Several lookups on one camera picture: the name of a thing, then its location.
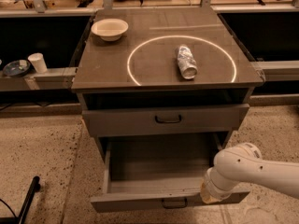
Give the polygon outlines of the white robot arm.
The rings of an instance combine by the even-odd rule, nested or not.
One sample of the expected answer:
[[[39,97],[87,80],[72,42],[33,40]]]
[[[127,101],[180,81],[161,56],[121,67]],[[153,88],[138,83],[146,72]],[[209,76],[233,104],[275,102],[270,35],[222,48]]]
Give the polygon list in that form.
[[[228,199],[241,182],[260,185],[299,198],[299,164],[263,159],[260,149],[242,143],[219,151],[206,171],[200,196],[204,203]]]

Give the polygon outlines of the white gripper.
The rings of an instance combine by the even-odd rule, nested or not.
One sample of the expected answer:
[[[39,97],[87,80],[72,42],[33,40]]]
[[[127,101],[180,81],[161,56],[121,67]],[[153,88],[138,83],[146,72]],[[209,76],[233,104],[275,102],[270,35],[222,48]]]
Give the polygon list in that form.
[[[206,171],[200,197],[206,204],[217,203],[228,199],[236,185],[236,181],[225,178],[218,173],[215,167],[212,167]]]

